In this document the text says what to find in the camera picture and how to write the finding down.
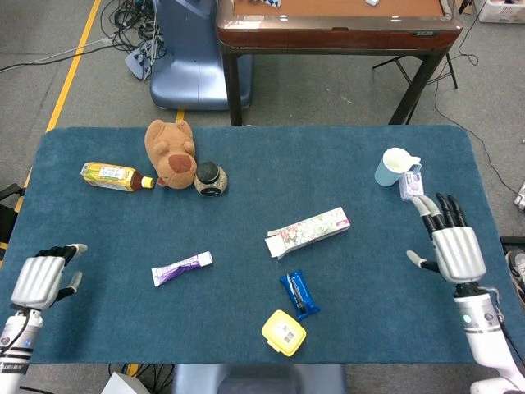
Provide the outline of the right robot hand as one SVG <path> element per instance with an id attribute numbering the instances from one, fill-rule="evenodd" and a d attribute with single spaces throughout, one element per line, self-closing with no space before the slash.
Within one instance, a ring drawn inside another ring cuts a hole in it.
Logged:
<path id="1" fill-rule="evenodd" d="M 486 274 L 486 265 L 475 231 L 454 196 L 436 193 L 436 197 L 439 204 L 425 195 L 410 199 L 427 229 L 436 259 L 424 259 L 412 250 L 406 255 L 417 267 L 439 273 L 447 282 L 477 282 Z"/>

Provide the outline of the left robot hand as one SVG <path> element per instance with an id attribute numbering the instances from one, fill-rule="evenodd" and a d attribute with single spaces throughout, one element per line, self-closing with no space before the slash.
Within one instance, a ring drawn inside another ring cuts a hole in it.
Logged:
<path id="1" fill-rule="evenodd" d="M 75 294 L 82 280 L 82 272 L 74 272 L 71 282 L 60 288 L 62 276 L 68 263 L 87 250 L 88 246 L 85 244 L 53 246 L 28 258 L 11 294 L 12 307 L 18 310 L 44 311 Z"/>

